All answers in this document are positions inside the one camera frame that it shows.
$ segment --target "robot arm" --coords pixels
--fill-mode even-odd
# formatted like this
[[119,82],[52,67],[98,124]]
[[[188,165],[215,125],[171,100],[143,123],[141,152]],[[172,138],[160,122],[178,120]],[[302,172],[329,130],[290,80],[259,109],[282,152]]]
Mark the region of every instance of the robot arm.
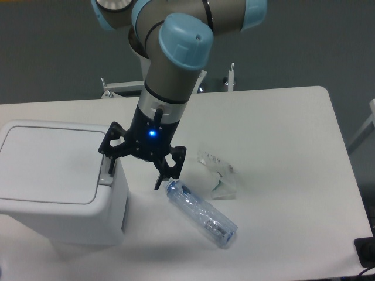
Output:
[[[173,135],[196,80],[206,65],[213,38],[263,21],[267,0],[92,0],[106,29],[131,23],[151,65],[129,130],[113,122],[99,148],[112,159],[133,156],[153,162],[163,180],[178,179],[186,148],[171,147]],[[124,138],[118,146],[114,139]],[[165,156],[175,161],[169,167]]]

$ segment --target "white plastic container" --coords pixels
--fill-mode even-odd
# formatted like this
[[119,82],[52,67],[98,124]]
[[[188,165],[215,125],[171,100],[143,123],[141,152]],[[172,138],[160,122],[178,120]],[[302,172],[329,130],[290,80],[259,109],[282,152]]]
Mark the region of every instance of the white plastic container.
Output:
[[45,237],[115,245],[129,198],[121,162],[98,148],[108,127],[12,121],[0,131],[0,214]]

